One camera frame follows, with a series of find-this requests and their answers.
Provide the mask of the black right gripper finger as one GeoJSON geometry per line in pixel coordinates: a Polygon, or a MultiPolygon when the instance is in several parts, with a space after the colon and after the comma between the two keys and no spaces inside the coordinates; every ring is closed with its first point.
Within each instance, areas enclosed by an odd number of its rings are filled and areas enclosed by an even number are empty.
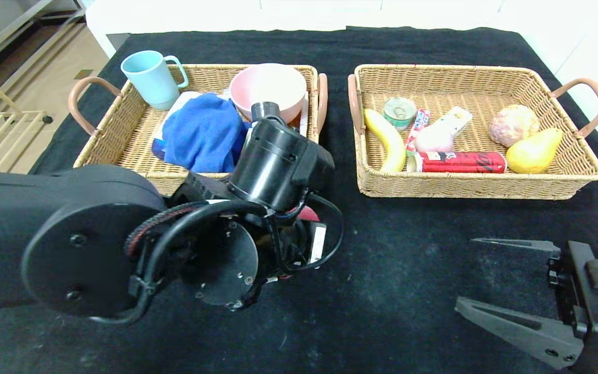
{"type": "Polygon", "coordinates": [[[500,237],[476,237],[471,239],[472,242],[487,243],[501,246],[509,246],[513,248],[534,249],[550,254],[551,258],[562,257],[562,250],[558,248],[553,242],[548,240],[526,240],[526,239],[508,239],[500,237]]]}
{"type": "Polygon", "coordinates": [[[456,299],[455,309],[468,321],[556,370],[573,365],[583,351],[584,343],[574,336],[572,327],[555,319],[465,297],[456,299]]]}

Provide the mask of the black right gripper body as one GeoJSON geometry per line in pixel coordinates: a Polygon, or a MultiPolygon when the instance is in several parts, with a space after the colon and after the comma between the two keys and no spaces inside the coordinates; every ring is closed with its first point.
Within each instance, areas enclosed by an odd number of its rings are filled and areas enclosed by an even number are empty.
{"type": "Polygon", "coordinates": [[[598,373],[598,258],[588,244],[569,241],[548,261],[548,283],[559,317],[583,344],[569,360],[572,372],[598,373]]]}

